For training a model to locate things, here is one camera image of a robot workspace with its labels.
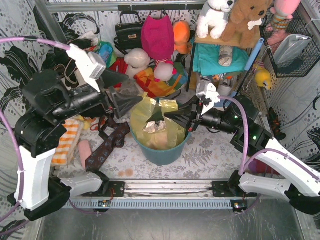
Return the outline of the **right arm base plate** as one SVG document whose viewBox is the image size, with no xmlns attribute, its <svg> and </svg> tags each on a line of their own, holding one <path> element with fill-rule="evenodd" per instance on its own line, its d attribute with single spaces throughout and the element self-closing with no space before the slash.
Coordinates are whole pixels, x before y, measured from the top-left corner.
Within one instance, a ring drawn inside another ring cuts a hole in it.
<svg viewBox="0 0 320 240">
<path fill-rule="evenodd" d="M 257 197 L 257 193 L 245 193 L 241 189 L 230 189 L 227 181 L 212 181 L 211 189 L 214 197 Z"/>
</svg>

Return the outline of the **yellow trash bag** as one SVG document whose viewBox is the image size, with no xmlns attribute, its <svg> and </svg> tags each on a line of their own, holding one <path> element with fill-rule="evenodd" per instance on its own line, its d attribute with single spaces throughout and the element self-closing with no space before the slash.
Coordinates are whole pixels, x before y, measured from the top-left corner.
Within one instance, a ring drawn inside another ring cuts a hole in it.
<svg viewBox="0 0 320 240">
<path fill-rule="evenodd" d="M 145 92 L 140 95 L 143 99 L 130 113 L 130 123 L 132 120 L 148 123 L 151 121 L 170 120 L 164 116 L 167 112 L 174 112 L 179 109 L 179 104 L 175 99 L 151 98 Z"/>
</svg>

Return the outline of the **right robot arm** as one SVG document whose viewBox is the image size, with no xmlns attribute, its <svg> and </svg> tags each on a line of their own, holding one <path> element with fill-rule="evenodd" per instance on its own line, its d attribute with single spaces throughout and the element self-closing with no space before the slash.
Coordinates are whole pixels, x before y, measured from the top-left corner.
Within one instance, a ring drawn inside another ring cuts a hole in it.
<svg viewBox="0 0 320 240">
<path fill-rule="evenodd" d="M 275 197 L 296 210 L 316 215 L 320 212 L 320 173 L 287 151 L 267 130 L 255 123 L 258 109 L 244 96 L 218 96 L 230 102 L 224 110 L 212 106 L 214 100 L 194 96 L 177 111 L 164 116 L 188 133 L 198 126 L 232 134 L 231 144 L 242 152 L 239 170 L 233 172 L 226 186 L 227 194 L 247 197 L 253 194 Z M 253 175 L 246 170 L 258 160 L 281 175 L 271 178 Z"/>
</svg>

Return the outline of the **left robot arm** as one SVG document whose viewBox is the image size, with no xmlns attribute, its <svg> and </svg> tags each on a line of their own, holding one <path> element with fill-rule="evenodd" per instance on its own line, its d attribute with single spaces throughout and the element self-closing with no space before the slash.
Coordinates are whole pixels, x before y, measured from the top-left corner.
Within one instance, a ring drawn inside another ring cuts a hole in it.
<svg viewBox="0 0 320 240">
<path fill-rule="evenodd" d="M 127 123 L 116 123 L 116 119 L 128 113 L 143 98 L 116 91 L 111 83 L 112 77 L 119 80 L 124 75 L 106 70 L 97 81 L 97 89 L 85 84 L 68 90 L 56 71 L 46 69 L 35 73 L 22 89 L 30 108 L 15 124 L 14 135 L 21 156 L 18 187 L 7 199 L 12 205 L 19 204 L 29 221 L 60 210 L 72 197 L 101 197 L 114 193 L 110 179 L 100 167 L 130 132 Z M 113 129 L 112 134 L 88 159 L 84 175 L 52 177 L 52 159 L 61 137 L 67 132 L 67 120 L 91 110 L 98 117 L 106 116 L 105 126 Z"/>
</svg>

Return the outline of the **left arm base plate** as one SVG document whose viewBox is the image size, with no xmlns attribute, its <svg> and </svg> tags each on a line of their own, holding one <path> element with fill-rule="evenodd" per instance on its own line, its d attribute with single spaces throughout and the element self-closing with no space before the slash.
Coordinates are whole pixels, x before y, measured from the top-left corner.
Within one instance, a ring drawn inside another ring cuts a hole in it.
<svg viewBox="0 0 320 240">
<path fill-rule="evenodd" d="M 124 181 L 110 181 L 104 183 L 101 189 L 102 197 L 116 197 L 121 198 L 125 194 L 125 182 Z"/>
</svg>

